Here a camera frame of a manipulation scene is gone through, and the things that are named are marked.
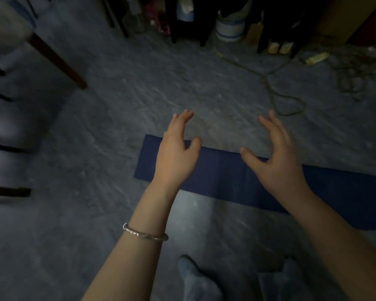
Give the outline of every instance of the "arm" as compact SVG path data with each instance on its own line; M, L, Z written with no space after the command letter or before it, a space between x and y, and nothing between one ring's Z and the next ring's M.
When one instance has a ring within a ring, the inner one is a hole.
M174 198L195 168L202 142L194 138L185 149L184 128L193 112L176 114L164 133L155 176L142 196L128 226L135 231L163 236ZM149 300L161 242L124 232L90 284L82 301Z
M270 131L273 155L261 162L248 149L241 156L265 188L301 224L347 296L376 300L376 249L310 190L291 140L273 111L259 121Z

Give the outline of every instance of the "person's left hand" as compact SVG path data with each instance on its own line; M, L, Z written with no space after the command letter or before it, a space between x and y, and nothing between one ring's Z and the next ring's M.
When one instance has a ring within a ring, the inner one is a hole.
M174 114L159 147L153 182L173 191L178 191L194 171L201 150L202 140L199 137L192 140L188 149L185 148L185 123L193 115L194 112L188 110L179 116Z

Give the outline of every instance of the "bracelet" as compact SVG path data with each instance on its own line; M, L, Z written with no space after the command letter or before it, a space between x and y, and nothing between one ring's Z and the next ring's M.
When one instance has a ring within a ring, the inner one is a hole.
M156 237L156 236L153 236L151 234L146 234L146 233L143 233L143 232L135 231L135 230L131 229L130 227L128 227L128 223L124 224L123 229L125 231L128 231L129 233L132 233L135 236L138 236L140 238L147 239L147 240L150 240L150 241L165 242L165 241L168 240L167 234L164 234L164 236L162 236L162 237Z

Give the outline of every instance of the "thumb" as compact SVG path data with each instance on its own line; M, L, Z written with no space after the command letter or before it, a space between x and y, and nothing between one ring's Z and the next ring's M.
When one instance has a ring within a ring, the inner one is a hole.
M260 173L266 164L261 162L248 148L240 148L242 160L256 173Z
M201 150L202 147L202 140L199 137L195 137L191 141L191 145L187 149L187 152L189 155L198 158L199 157L199 151Z

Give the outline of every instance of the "folded yoga mat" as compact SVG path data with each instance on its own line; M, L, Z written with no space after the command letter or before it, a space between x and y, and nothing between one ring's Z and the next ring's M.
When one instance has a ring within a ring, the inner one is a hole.
M153 179L160 142L160 137L145 136L134 177ZM376 229L376 176L307 165L303 169L312 191L348 223L362 230ZM196 168L181 189L287 213L238 153L202 147Z

